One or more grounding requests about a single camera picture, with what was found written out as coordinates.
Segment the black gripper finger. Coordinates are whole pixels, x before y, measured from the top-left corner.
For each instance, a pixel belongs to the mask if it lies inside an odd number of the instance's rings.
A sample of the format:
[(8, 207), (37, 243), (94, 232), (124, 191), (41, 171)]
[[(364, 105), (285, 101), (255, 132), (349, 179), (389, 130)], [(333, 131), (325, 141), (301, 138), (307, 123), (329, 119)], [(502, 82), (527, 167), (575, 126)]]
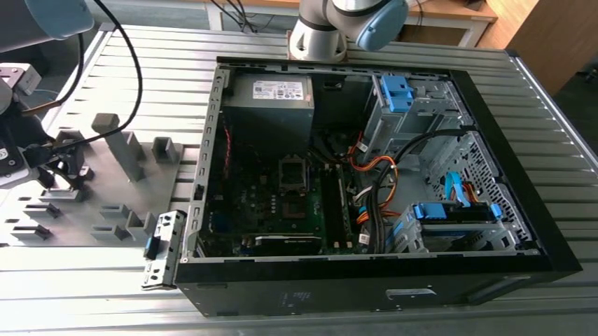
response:
[(54, 173), (69, 183), (73, 190), (80, 190), (84, 185), (84, 178), (80, 176), (84, 163), (81, 150), (66, 150), (65, 153), (57, 154)]
[(42, 167), (37, 167), (38, 177), (37, 182), (44, 189), (50, 189), (54, 186), (54, 175), (49, 173)]

